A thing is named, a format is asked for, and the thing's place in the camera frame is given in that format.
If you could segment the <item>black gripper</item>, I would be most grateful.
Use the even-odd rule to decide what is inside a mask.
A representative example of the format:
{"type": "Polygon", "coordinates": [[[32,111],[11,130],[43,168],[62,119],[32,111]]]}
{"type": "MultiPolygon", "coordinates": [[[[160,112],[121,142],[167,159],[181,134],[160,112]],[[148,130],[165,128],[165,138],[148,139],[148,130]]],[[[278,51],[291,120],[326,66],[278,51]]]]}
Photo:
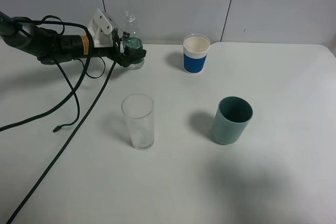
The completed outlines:
{"type": "Polygon", "coordinates": [[[93,41],[90,43],[90,57],[106,57],[122,67],[143,67],[146,50],[142,47],[131,48],[129,46],[130,33],[127,31],[113,30],[111,33],[112,47],[94,46],[93,41]]]}

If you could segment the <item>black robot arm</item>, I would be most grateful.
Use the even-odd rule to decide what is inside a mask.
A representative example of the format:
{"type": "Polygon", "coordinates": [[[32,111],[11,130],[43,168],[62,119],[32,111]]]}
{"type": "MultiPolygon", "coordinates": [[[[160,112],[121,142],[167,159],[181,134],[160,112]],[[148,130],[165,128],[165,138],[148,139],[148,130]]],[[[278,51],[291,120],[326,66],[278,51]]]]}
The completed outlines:
{"type": "Polygon", "coordinates": [[[77,59],[107,57],[122,67],[127,67],[146,56],[146,50],[126,49],[121,52],[117,29],[112,31],[112,45],[95,47],[92,36],[86,26],[59,21],[31,20],[27,17],[9,17],[1,13],[1,38],[18,50],[37,58],[44,65],[69,62],[77,59]],[[65,35],[40,25],[62,25],[81,28],[85,35],[65,35]]]}

